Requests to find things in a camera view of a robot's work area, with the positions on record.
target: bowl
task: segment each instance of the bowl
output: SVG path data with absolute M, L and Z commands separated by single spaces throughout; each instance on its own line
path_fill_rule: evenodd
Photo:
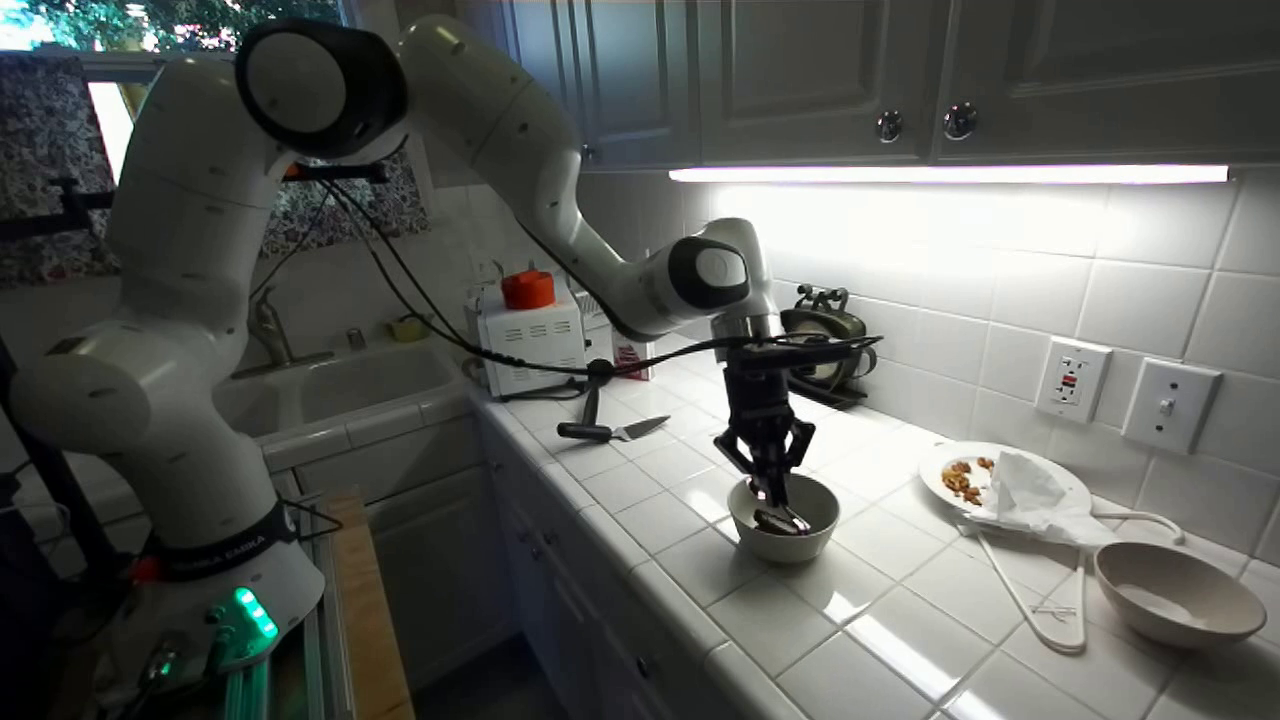
M 1154 646 L 1222 649 L 1266 626 L 1239 579 L 1164 543 L 1105 543 L 1090 568 L 1119 622 Z
M 741 550 L 766 561 L 766 565 L 812 565 L 841 521 L 841 499 L 812 477 L 788 477 L 788 498 L 794 517 L 804 517 L 812 523 L 812 532 L 777 532 L 777 527 L 760 527 L 754 508 L 760 499 L 750 498 L 750 484 L 734 484 L 728 491 L 728 517 L 734 523 Z

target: white cabinet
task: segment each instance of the white cabinet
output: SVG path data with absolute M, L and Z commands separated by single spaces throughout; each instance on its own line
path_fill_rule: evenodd
M 367 514 L 413 689 L 515 634 L 483 472 L 420 484 Z
M 702 678 L 662 600 L 580 508 L 551 490 L 541 465 L 488 435 L 488 481 L 505 521 L 518 629 L 572 717 L 733 717 L 733 700 Z
M 574 126 L 589 164 L 662 164 L 689 136 L 689 0 L 478 0 L 468 8 Z
M 689 142 L 689 0 L 574 0 L 574 117 L 589 164 L 662 164 Z
M 1276 0 L 951 0 L 940 70 L 945 162 L 1280 157 Z
M 696 162 L 926 153 L 931 0 L 700 0 Z
M 470 418 L 296 469 L 307 499 L 361 491 L 413 689 L 515 634 Z
M 615 169 L 1280 157 L 1276 0 L 483 5 Z

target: electrical outlet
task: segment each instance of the electrical outlet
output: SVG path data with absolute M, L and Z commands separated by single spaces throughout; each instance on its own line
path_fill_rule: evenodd
M 1052 338 L 1049 341 L 1049 356 L 1042 356 L 1042 373 L 1041 373 L 1041 414 L 1089 423 L 1096 397 L 1105 389 L 1105 373 L 1107 373 L 1112 352 L 1098 345 L 1079 345 L 1079 341 L 1065 341 Z
M 1119 435 L 1189 457 L 1220 375 L 1222 373 L 1217 370 L 1146 356 L 1134 375 L 1134 393 Z

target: black cable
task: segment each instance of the black cable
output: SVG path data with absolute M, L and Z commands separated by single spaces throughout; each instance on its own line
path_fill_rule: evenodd
M 364 221 L 371 221 L 348 192 L 340 192 L 340 187 L 332 187 L 332 199 L 344 209 L 344 211 L 361 211 Z M 440 305 L 433 300 L 433 292 L 413 277 L 413 267 L 404 266 L 404 258 L 399 258 L 399 271 L 413 282 L 413 288 L 433 305 L 433 312 L 442 319 L 442 312 L 440 312 Z M 396 292 L 396 300 L 404 305 L 404 312 L 407 316 L 415 316 L 420 323 L 428 323 L 434 338 L 442 338 L 448 345 L 456 345 L 456 349 L 464 349 L 464 352 L 470 352 L 470 356 L 478 356 L 478 360 L 493 360 L 493 365 L 511 365 L 511 370 L 537 370 L 537 373 L 558 373 L 558 375 L 589 375 L 589 370 L 563 370 L 563 365 L 537 365 L 537 360 L 523 360 L 523 356 L 505 356 L 505 352 L 493 352 L 493 349 L 478 349 L 478 345 L 470 345 L 468 338 L 461 338 L 448 319 L 448 332 L 440 332 L 420 307 L 413 307 L 407 300 L 404 300 L 404 292 L 396 288 L 396 282 L 387 277 L 387 267 L 379 266 L 379 277 L 382 277 L 382 283 Z
M 296 244 L 292 251 L 284 251 L 284 258 L 265 271 L 265 282 L 252 283 L 247 296 L 265 292 L 265 288 L 276 282 L 276 271 L 278 271 L 289 259 L 296 259 L 301 251 L 305 251 L 305 244 Z
M 353 211 L 361 211 L 361 221 L 371 230 L 371 235 L 390 251 L 390 259 L 399 266 L 404 282 L 415 288 L 415 296 L 440 316 L 440 323 L 448 327 L 448 338 L 461 341 L 461 332 L 448 323 L 448 316 L 440 312 L 440 305 L 433 300 L 433 292 L 415 282 L 415 271 L 407 267 L 407 259 L 399 258 L 399 248 L 390 244 L 390 235 L 376 226 L 376 215 L 340 183 L 329 183 L 329 192 L 335 192 L 340 199 L 348 199 Z
M 464 349 L 464 352 L 470 352 L 470 356 L 478 356 L 478 360 L 493 360 L 493 365 L 541 370 L 541 373 L 563 373 L 563 375 L 589 375 L 589 370 L 537 365 L 537 360 L 488 352 L 488 349 L 464 341 L 464 338 L 448 323 L 448 316 L 440 312 L 440 305 L 433 300 L 433 292 L 415 282 L 415 271 L 407 267 L 407 259 L 404 259 L 399 248 L 390 244 L 390 235 L 376 226 L 376 215 L 371 215 L 348 187 L 340 187 L 335 181 L 324 181 L 324 187 L 332 192 L 332 199 L 335 199 L 344 211 L 357 211 L 357 215 L 379 235 L 379 244 L 396 258 L 396 266 L 399 266 L 399 271 L 407 277 L 407 283 L 424 296 L 424 305 L 440 316 L 440 323 L 442 323 L 448 332 L 440 332 L 424 312 L 415 312 L 415 307 L 404 300 L 404 292 L 399 292 L 399 288 L 390 283 L 390 277 L 382 271 L 379 258 L 364 244 L 364 248 L 376 258 L 379 277 L 382 277 L 382 283 L 396 292 L 396 300 L 399 300 L 415 319 L 424 319 L 434 338 L 442 338 L 448 345 L 456 345 L 456 349 Z M 644 370 L 667 365 L 667 360 L 675 360 L 675 356 L 691 356 L 691 352 L 706 352 L 706 349 L 741 349 L 741 345 L 746 345 L 746 341 L 734 341 L 734 338 L 700 341 L 700 345 L 684 345 L 684 349 L 662 352 L 662 356 L 648 356 L 648 360 L 625 365 L 625 370 L 615 370 L 615 373 L 644 373 Z
M 329 527 L 318 527 L 318 532 L 301 532 L 296 539 L 318 539 L 318 538 L 332 538 L 332 532 L 340 532 L 340 527 L 348 527 L 344 521 L 335 521 L 335 517 L 329 517 L 324 508 L 316 508 L 316 506 L 296 506 L 296 499 L 289 499 L 289 498 L 278 498 L 278 506 L 284 508 L 292 508 L 292 514 L 305 514 L 305 517 L 316 517 L 316 521 L 324 521 Z

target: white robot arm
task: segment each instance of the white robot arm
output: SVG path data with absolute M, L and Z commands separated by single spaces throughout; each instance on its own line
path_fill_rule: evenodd
M 108 230 L 120 307 L 11 389 L 32 435 L 105 457 L 154 527 L 158 579 L 120 611 L 108 694 L 187 683 L 217 641 L 217 670 L 235 670 L 316 609 L 324 579 L 289 539 L 265 457 L 224 423 L 212 389 L 244 356 L 252 266 L 284 169 L 387 157 L 424 121 L 456 136 L 628 338 L 754 307 L 741 230 L 637 266 L 615 258 L 574 209 L 580 153 L 556 104 L 456 21 L 420 21 L 399 56 L 367 34 L 278 25 L 252 34 L 235 70 L 170 64 L 141 112 Z M 229 611 L 247 618 L 230 646 Z

